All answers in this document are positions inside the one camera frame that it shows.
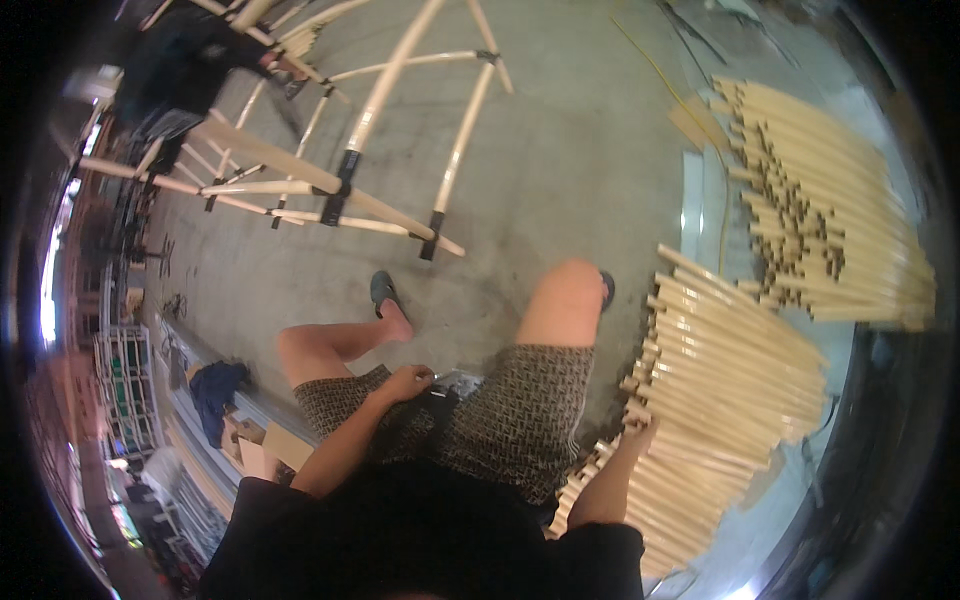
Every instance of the shelving unit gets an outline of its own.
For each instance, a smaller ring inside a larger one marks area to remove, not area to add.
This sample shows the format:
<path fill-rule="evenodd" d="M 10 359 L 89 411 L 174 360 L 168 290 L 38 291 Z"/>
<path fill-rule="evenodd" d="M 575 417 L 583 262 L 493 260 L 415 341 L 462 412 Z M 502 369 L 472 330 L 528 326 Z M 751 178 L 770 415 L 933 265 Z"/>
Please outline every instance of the shelving unit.
<path fill-rule="evenodd" d="M 146 459 L 163 445 L 149 348 L 150 332 L 142 325 L 112 326 L 95 338 L 111 458 Z"/>

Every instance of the slipper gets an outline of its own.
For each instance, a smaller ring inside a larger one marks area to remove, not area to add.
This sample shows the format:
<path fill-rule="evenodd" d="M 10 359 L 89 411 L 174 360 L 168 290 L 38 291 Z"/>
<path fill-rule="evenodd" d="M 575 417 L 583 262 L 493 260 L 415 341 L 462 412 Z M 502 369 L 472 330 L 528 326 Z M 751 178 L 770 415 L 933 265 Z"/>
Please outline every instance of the slipper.
<path fill-rule="evenodd" d="M 403 316 L 407 316 L 407 313 L 403 312 L 403 304 L 400 304 L 400 298 L 396 295 L 396 288 L 394 287 L 394 281 L 390 279 L 390 274 L 386 271 L 377 271 L 370 280 L 370 300 L 373 302 L 373 310 L 376 312 L 378 319 L 383 319 L 383 315 L 380 314 L 380 305 L 386 299 L 396 302 L 396 307 L 400 309 Z"/>
<path fill-rule="evenodd" d="M 309 80 L 291 80 L 283 87 L 283 97 L 288 101 L 293 100 L 297 97 L 300 91 L 303 90 L 303 87 L 306 85 L 307 81 Z"/>
<path fill-rule="evenodd" d="M 616 290 L 616 286 L 613 285 L 613 276 L 608 271 L 601 271 L 600 277 L 603 278 L 603 282 L 607 284 L 607 297 L 603 299 L 603 304 L 600 305 L 600 313 L 603 314 L 607 312 L 607 309 L 610 308 L 610 305 L 613 303 L 613 292 Z"/>

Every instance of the bundle of wooden poles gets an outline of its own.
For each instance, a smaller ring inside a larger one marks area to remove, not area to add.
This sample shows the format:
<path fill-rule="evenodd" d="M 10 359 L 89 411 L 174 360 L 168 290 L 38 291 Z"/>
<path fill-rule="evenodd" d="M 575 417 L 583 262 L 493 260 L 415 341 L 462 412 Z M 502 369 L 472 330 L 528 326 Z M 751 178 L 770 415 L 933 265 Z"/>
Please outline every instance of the bundle of wooden poles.
<path fill-rule="evenodd" d="M 761 281 L 741 289 L 767 306 L 796 305 L 815 321 L 894 322 L 924 328 L 936 284 L 887 162 L 866 138 L 793 96 L 714 78 L 732 117 L 731 146 L 753 191 L 753 248 Z"/>
<path fill-rule="evenodd" d="M 795 443 L 820 421 L 821 367 L 810 342 L 756 300 L 661 245 L 676 265 L 656 275 L 643 353 L 621 388 L 630 393 L 628 427 L 660 420 L 649 454 L 636 464 L 624 522 L 643 534 L 644 577 L 683 568 L 710 546 L 720 517 L 740 501 L 754 473 L 770 465 L 781 441 Z M 598 442 L 567 479 L 550 526 L 566 517 L 617 447 Z"/>

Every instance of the black shirt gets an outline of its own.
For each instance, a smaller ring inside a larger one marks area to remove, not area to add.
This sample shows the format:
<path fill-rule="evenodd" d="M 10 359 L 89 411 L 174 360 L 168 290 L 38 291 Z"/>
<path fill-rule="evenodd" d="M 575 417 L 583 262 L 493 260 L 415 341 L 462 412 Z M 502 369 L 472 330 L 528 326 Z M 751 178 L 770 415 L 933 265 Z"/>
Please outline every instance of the black shirt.
<path fill-rule="evenodd" d="M 643 597 L 640 533 L 545 540 L 510 486 L 425 460 L 365 466 L 322 500 L 245 478 L 198 598 Z"/>

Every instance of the knee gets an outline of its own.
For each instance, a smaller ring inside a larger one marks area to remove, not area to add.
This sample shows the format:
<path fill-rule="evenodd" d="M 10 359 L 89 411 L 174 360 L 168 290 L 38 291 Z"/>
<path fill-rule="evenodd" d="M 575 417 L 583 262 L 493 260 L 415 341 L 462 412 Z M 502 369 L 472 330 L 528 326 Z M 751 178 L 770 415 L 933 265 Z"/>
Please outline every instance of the knee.
<path fill-rule="evenodd" d="M 583 258 L 568 258 L 547 273 L 544 281 L 578 293 L 603 295 L 603 278 L 596 265 Z"/>
<path fill-rule="evenodd" d="M 282 329 L 276 335 L 276 351 L 279 352 L 280 356 L 296 351 L 299 344 L 300 328 L 298 326 Z"/>

